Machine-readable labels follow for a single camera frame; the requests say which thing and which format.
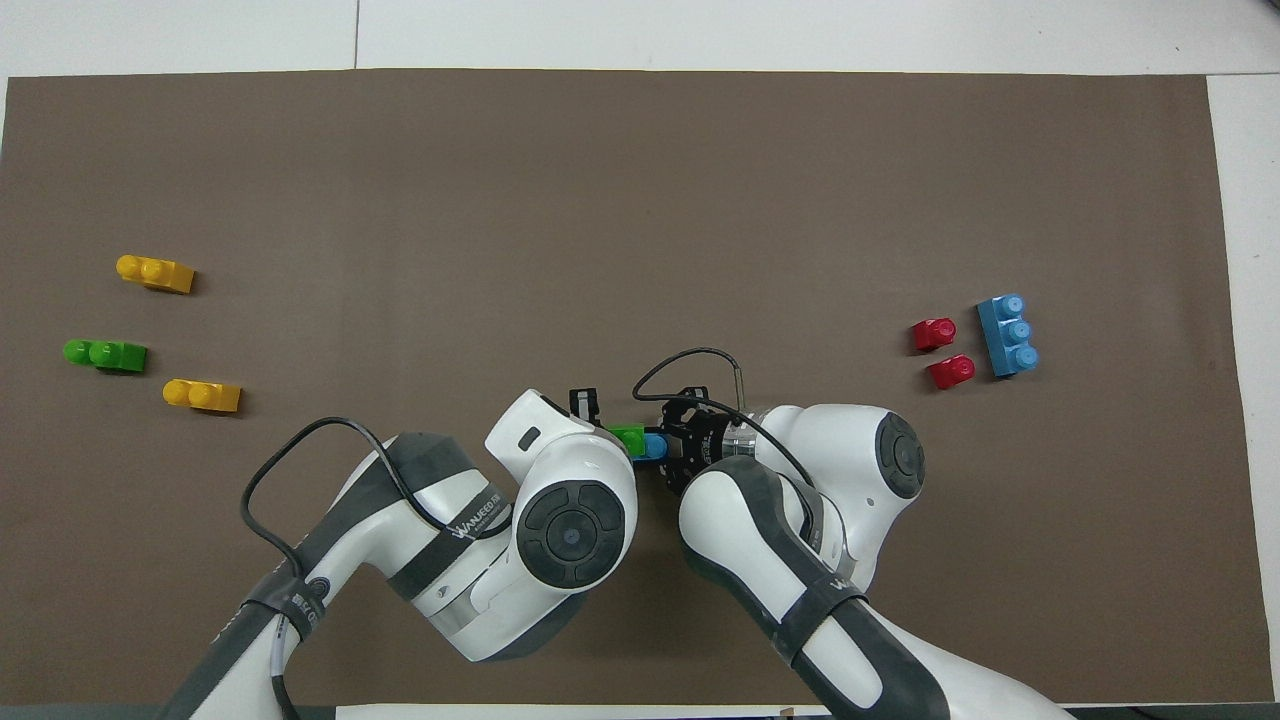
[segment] black cable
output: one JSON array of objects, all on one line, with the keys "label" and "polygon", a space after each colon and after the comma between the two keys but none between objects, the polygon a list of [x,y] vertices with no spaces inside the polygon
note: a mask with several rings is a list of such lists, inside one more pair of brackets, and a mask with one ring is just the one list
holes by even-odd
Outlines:
[{"label": "black cable", "polygon": [[280,706],[284,720],[302,720],[298,710],[293,707],[293,701],[289,700],[289,691],[284,689],[284,675],[271,676],[271,691],[275,692],[275,705]]},{"label": "black cable", "polygon": [[744,413],[742,410],[735,409],[735,407],[730,407],[728,405],[724,405],[723,402],[717,402],[717,401],[714,401],[714,400],[712,400],[709,397],[694,397],[691,395],[641,395],[640,393],[640,388],[644,387],[644,384],[646,382],[649,382],[654,375],[657,375],[667,365],[671,365],[672,363],[675,363],[676,360],[680,360],[681,357],[687,357],[690,355],[701,355],[701,354],[705,354],[705,355],[718,355],[719,357],[723,357],[724,360],[728,360],[728,364],[733,368],[735,384],[737,386],[739,401],[741,401],[741,398],[742,398],[742,368],[737,364],[737,360],[735,360],[732,355],[730,355],[728,352],[724,352],[723,350],[721,350],[718,347],[690,347],[689,350],[681,350],[680,352],[672,355],[671,357],[667,357],[662,363],[658,363],[648,373],[645,373],[644,377],[641,377],[636,382],[635,386],[631,387],[631,397],[634,397],[635,400],[645,401],[645,402],[667,401],[667,400],[676,400],[676,401],[681,401],[681,402],[694,402],[694,404],[698,404],[698,405],[705,405],[708,407],[714,407],[714,409],[717,409],[717,410],[719,410],[722,413],[727,413],[731,418],[733,418],[739,423],[745,423],[751,429],[754,429],[755,432],[760,433],[760,437],[763,437],[764,439],[767,439],[771,443],[773,443],[773,447],[778,448],[778,452],[781,452],[782,456],[787,459],[787,462],[791,462],[791,466],[795,468],[796,471],[800,473],[800,477],[804,478],[804,482],[806,484],[809,484],[809,487],[813,487],[813,478],[809,477],[809,471],[804,469],[804,465],[801,465],[800,461],[796,460],[796,456],[791,455],[791,451],[787,450],[787,447],[785,445],[782,445],[781,442],[778,442],[778,438],[773,437],[773,433],[771,433],[769,430],[765,430],[763,427],[760,427],[759,423],[756,423],[755,420],[748,418],[746,413]]},{"label": "black cable", "polygon": [[[289,561],[289,568],[293,571],[293,577],[300,579],[306,578],[306,570],[302,568],[302,560],[298,557],[297,551],[294,551],[293,547],[289,546],[289,543],[280,539],[279,536],[262,527],[262,524],[253,518],[253,514],[250,512],[248,502],[250,498],[253,497],[253,491],[257,489],[259,483],[262,482],[262,478],[265,478],[266,474],[271,471],[273,468],[275,468],[275,464],[279,462],[282,457],[288,455],[288,452],[293,450],[293,447],[297,446],[300,442],[302,442],[307,436],[310,436],[311,433],[316,432],[317,429],[325,425],[346,425],[360,433],[369,442],[370,447],[374,448],[374,452],[378,454],[378,459],[381,461],[383,466],[387,468],[387,474],[390,477],[392,483],[396,486],[396,489],[399,491],[401,497],[403,497],[404,501],[408,502],[410,507],[413,509],[413,512],[416,512],[419,518],[426,521],[428,525],[435,528],[438,532],[444,532],[447,529],[443,521],[440,521],[434,515],[428,512],[428,510],[422,507],[422,505],[417,501],[417,498],[413,497],[413,492],[410,491],[408,486],[404,484],[404,478],[402,478],[399,470],[396,469],[396,464],[392,462],[390,457],[387,456],[387,448],[383,447],[383,443],[379,442],[376,437],[374,437],[374,433],[369,432],[366,427],[348,418],[321,418],[298,430],[297,434],[289,438],[289,442],[284,443],[279,450],[276,450],[275,455],[271,455],[271,457],[268,459],[268,461],[264,462],[261,468],[259,468],[257,473],[253,473],[253,477],[250,479],[248,486],[244,487],[244,493],[241,496],[241,518],[244,520],[244,524],[248,525],[248,529],[253,530],[253,533],[257,537],[271,543],[273,546],[275,546],[276,550],[280,551],[282,555],[284,555],[285,560]],[[492,538],[498,533],[500,533],[502,530],[504,530],[509,524],[511,524],[511,518],[508,516],[506,521],[499,523],[498,525],[494,525],[481,532],[479,536],[476,536],[476,539]]]},{"label": "black cable", "polygon": [[[311,433],[316,432],[317,429],[325,425],[346,425],[360,433],[374,448],[374,452],[378,455],[378,459],[381,461],[383,466],[387,468],[387,474],[390,477],[392,483],[396,486],[396,489],[399,491],[401,497],[404,498],[404,501],[408,502],[410,507],[413,509],[413,512],[416,512],[419,518],[425,520],[426,524],[431,525],[438,532],[443,533],[445,529],[448,529],[444,523],[442,523],[434,515],[428,512],[426,507],[422,507],[422,505],[417,501],[417,498],[413,497],[413,492],[408,489],[407,484],[404,484],[404,478],[402,478],[399,470],[396,469],[396,464],[392,462],[390,457],[388,457],[387,448],[383,447],[383,443],[379,442],[376,437],[374,437],[374,433],[369,432],[369,428],[348,418],[333,418],[333,416],[320,418],[319,420],[298,430],[297,434],[289,438],[289,442],[284,443],[279,450],[276,450],[275,454],[271,455],[271,457],[269,457],[266,462],[264,462],[262,466],[257,469],[257,473],[253,473],[253,477],[250,478],[248,484],[244,487],[244,493],[241,495],[241,519],[244,520],[244,524],[248,525],[248,529],[253,530],[253,534],[271,543],[276,550],[280,551],[280,553],[284,555],[284,559],[288,560],[289,562],[289,571],[293,574],[294,578],[302,580],[306,579],[307,577],[307,571],[302,566],[302,559],[298,557],[297,551],[293,547],[291,547],[289,543],[280,539],[280,537],[273,533],[271,530],[268,530],[261,523],[257,521],[256,518],[253,518],[253,514],[248,509],[248,503],[250,500],[253,497],[253,491],[257,489],[259,483],[261,483],[262,478],[265,478],[266,474],[270,473],[273,468],[275,468],[275,464],[279,462],[280,459],[283,459],[285,455],[288,455],[289,451],[293,450],[307,436],[310,436]],[[511,516],[508,515],[503,523],[499,523],[498,525],[494,525],[481,532],[475,537],[475,539],[492,538],[498,533],[503,532],[504,529],[507,529],[509,525],[511,525]],[[280,648],[283,647],[284,625],[285,625],[285,616],[280,615],[280,626],[276,630],[276,638],[275,638],[275,646],[273,646],[273,653],[280,651]],[[301,720],[297,710],[293,707],[293,701],[289,700],[288,691],[284,689],[283,660],[279,660],[279,665],[280,665],[279,667],[273,669],[271,671],[271,691],[275,693],[275,702],[276,705],[279,705],[280,712],[284,715],[284,720]]]}]

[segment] black circular cap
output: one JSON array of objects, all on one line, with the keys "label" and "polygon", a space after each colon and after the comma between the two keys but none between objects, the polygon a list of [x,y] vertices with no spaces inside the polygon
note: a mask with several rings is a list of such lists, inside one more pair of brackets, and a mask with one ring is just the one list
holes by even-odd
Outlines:
[{"label": "black circular cap", "polygon": [[525,566],[557,588],[599,580],[622,555],[622,503],[595,480],[562,480],[530,498],[516,541]]},{"label": "black circular cap", "polygon": [[316,596],[316,600],[324,600],[329,594],[329,578],[315,578],[307,583],[307,589]]},{"label": "black circular cap", "polygon": [[924,484],[924,448],[902,418],[888,413],[876,428],[876,459],[893,495],[911,500]]},{"label": "black circular cap", "polygon": [[577,510],[566,510],[552,519],[547,546],[561,560],[581,560],[595,550],[595,520]]}]

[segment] toy block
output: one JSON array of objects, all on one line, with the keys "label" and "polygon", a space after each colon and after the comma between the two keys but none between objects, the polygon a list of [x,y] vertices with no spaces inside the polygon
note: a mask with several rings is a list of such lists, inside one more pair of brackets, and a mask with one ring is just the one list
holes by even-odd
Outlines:
[{"label": "toy block", "polygon": [[179,407],[234,413],[239,407],[239,386],[172,379],[164,384],[164,401]]},{"label": "toy block", "polygon": [[182,295],[191,292],[191,281],[196,277],[196,270],[180,263],[141,255],[120,255],[115,261],[115,272],[120,274],[120,279]]},{"label": "toy block", "polygon": [[964,354],[929,365],[929,374],[933,375],[933,384],[938,386],[938,389],[955,387],[972,378],[974,372],[973,360]]},{"label": "toy block", "polygon": [[76,365],[93,365],[100,370],[141,373],[147,363],[147,348],[128,342],[72,340],[63,346],[63,357]]},{"label": "toy block", "polygon": [[987,354],[997,378],[1005,378],[1039,364],[1039,352],[1032,347],[1032,325],[1023,319],[1023,297],[1001,295],[978,304],[982,334],[987,337]]},{"label": "toy block", "polygon": [[920,320],[911,327],[911,334],[915,337],[916,350],[932,352],[955,341],[956,324],[951,322],[951,318]]},{"label": "toy block", "polygon": [[613,433],[613,436],[622,441],[622,446],[627,448],[627,455],[631,457],[639,457],[644,455],[644,425],[609,425],[604,428]]},{"label": "toy block", "polygon": [[631,460],[640,462],[643,460],[662,460],[667,456],[667,438],[659,433],[645,433],[644,434],[644,455],[640,457],[632,457]]}]

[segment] green block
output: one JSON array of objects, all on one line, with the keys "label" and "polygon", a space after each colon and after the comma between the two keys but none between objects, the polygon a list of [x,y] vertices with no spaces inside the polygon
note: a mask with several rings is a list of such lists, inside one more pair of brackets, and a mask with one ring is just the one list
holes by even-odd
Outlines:
[{"label": "green block", "polygon": [[63,357],[76,365],[93,365],[100,370],[141,373],[147,364],[147,348],[128,342],[72,340],[63,346]]},{"label": "green block", "polygon": [[640,457],[644,455],[644,424],[635,425],[608,425],[604,429],[613,433],[627,448],[627,455]]}]

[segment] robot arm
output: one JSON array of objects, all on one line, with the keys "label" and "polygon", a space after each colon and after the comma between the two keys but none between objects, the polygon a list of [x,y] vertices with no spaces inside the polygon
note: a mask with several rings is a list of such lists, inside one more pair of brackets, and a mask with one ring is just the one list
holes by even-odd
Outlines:
[{"label": "robot arm", "polygon": [[1029,687],[940,650],[863,596],[893,519],[919,495],[924,454],[882,409],[819,405],[759,415],[809,470],[727,428],[730,456],[685,489],[690,565],[724,585],[836,717],[1065,720]]},{"label": "robot arm", "polygon": [[384,447],[444,528],[410,507],[371,454],[298,543],[305,577],[282,562],[264,578],[159,717],[280,717],[273,683],[365,562],[468,660],[532,652],[612,573],[635,533],[635,478],[621,446],[535,391],[485,441],[521,483],[513,509],[449,437],[406,433]]}]

